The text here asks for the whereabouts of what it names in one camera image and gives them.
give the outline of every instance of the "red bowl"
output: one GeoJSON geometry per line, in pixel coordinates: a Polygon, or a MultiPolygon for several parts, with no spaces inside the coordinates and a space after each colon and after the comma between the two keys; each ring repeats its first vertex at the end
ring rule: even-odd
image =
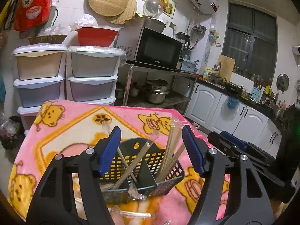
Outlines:
{"type": "Polygon", "coordinates": [[[83,27],[77,29],[78,41],[81,46],[109,47],[118,34],[118,31],[103,28],[83,27]]]}

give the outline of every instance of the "microwave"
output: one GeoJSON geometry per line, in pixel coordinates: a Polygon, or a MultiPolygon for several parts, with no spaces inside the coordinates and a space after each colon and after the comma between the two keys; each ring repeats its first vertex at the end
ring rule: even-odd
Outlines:
{"type": "Polygon", "coordinates": [[[125,51],[127,61],[141,67],[176,70],[182,43],[145,27],[119,31],[116,48],[125,51]]]}

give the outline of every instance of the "red bag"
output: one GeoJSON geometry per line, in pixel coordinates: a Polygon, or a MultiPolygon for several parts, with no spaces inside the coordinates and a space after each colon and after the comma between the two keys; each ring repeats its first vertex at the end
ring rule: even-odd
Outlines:
{"type": "Polygon", "coordinates": [[[52,0],[19,0],[14,30],[25,31],[49,20],[52,0]]]}

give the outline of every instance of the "screw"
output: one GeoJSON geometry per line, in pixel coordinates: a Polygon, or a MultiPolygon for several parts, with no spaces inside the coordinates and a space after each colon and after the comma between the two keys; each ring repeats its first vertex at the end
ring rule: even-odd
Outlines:
{"type": "Polygon", "coordinates": [[[62,154],[57,154],[57,155],[55,155],[55,160],[60,160],[60,159],[62,159],[62,154]]]}
{"type": "Polygon", "coordinates": [[[248,160],[248,157],[247,157],[246,155],[241,155],[241,159],[242,159],[243,161],[247,161],[247,160],[248,160]]]}
{"type": "Polygon", "coordinates": [[[87,154],[93,154],[94,151],[95,151],[94,148],[88,148],[88,149],[86,149],[85,152],[86,152],[87,154]]]}
{"type": "Polygon", "coordinates": [[[217,154],[217,152],[218,152],[218,151],[217,151],[216,149],[214,149],[214,148],[210,148],[208,151],[209,151],[210,154],[213,154],[213,155],[217,154]]]}

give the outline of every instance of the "window frame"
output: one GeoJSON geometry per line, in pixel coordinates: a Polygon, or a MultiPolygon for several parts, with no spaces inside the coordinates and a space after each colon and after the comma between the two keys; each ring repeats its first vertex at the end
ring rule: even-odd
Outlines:
{"type": "Polygon", "coordinates": [[[247,68],[249,68],[250,63],[252,61],[252,54],[253,54],[253,47],[254,47],[254,39],[255,38],[259,38],[259,39],[264,40],[264,41],[266,41],[266,42],[268,42],[268,43],[275,46],[276,52],[275,52],[274,58],[273,58],[275,67],[274,67],[274,72],[273,72],[273,77],[272,77],[272,79],[274,79],[275,68],[276,68],[276,59],[277,59],[277,53],[278,53],[278,24],[277,24],[277,18],[274,17],[274,16],[271,16],[268,13],[264,13],[260,10],[257,10],[257,9],[251,8],[251,7],[247,7],[247,6],[243,6],[243,5],[240,5],[240,4],[236,4],[236,3],[233,3],[233,2],[229,2],[226,32],[225,32],[225,38],[224,38],[224,45],[223,45],[222,53],[221,53],[222,55],[225,55],[225,52],[228,51],[228,44],[229,44],[229,33],[228,33],[228,31],[229,30],[236,31],[238,33],[241,33],[243,35],[247,35],[247,36],[251,37],[249,55],[248,55],[247,62],[246,62],[247,68]],[[230,26],[230,13],[231,13],[232,5],[240,6],[240,7],[244,7],[244,8],[252,10],[252,32],[251,33],[247,32],[247,31],[242,31],[241,28],[239,28],[239,26],[230,26]],[[267,16],[269,16],[269,17],[271,17],[275,20],[275,34],[274,34],[275,35],[275,40],[274,41],[270,40],[268,37],[264,37],[264,36],[254,32],[254,26],[255,26],[255,15],[254,15],[254,13],[255,12],[262,13],[262,14],[267,15],[267,16]]]}

